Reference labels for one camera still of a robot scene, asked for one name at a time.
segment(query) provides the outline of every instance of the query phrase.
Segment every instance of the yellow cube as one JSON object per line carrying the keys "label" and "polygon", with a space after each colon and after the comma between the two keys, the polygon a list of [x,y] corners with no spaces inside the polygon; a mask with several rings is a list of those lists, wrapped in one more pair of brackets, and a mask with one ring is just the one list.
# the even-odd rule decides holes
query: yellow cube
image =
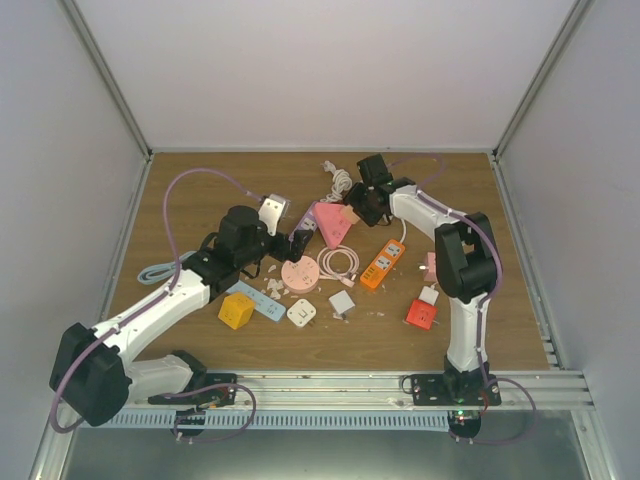
{"label": "yellow cube", "polygon": [[218,318],[234,330],[237,330],[249,322],[255,306],[256,302],[244,293],[232,293],[223,300]]}

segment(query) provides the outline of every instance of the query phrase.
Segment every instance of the gray cable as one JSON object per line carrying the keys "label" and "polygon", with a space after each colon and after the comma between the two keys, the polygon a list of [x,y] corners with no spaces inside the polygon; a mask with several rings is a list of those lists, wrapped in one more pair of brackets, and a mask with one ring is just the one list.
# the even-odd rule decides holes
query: gray cable
{"label": "gray cable", "polygon": [[[191,255],[196,253],[195,250],[183,253],[180,256],[180,263],[184,262]],[[143,285],[153,285],[154,283],[161,282],[167,278],[171,278],[176,272],[175,262],[158,263],[149,267],[143,268],[138,274],[138,281]]]}

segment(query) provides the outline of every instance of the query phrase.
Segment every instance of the orange power strip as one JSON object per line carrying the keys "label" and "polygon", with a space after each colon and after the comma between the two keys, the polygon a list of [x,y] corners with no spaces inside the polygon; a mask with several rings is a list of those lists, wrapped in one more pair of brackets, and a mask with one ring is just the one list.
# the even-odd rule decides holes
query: orange power strip
{"label": "orange power strip", "polygon": [[371,290],[378,288],[403,253],[404,245],[397,240],[389,240],[364,273],[360,275],[360,283]]}

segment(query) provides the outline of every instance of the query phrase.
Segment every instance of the blue power strip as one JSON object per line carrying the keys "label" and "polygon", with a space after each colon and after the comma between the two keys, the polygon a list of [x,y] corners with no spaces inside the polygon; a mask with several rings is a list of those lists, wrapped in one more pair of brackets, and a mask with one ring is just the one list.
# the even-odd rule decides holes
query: blue power strip
{"label": "blue power strip", "polygon": [[247,297],[256,302],[256,310],[274,322],[279,322],[282,319],[284,312],[287,311],[284,305],[275,302],[273,299],[247,285],[242,280],[238,280],[238,283],[227,290],[227,293],[236,292],[244,293]]}

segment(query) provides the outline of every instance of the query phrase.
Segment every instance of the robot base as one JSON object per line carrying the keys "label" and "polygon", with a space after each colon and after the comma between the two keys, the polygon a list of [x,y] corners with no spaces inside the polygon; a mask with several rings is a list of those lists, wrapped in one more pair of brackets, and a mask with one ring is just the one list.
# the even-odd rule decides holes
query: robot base
{"label": "robot base", "polygon": [[[489,371],[489,363],[483,368]],[[487,374],[489,380],[495,375]],[[484,386],[480,369],[472,372],[458,372],[445,357],[444,373],[414,374],[411,379],[411,394],[416,406],[452,406],[464,409],[465,406],[482,407],[485,404],[481,392],[484,392],[489,406],[502,404],[500,390],[494,386]]]}

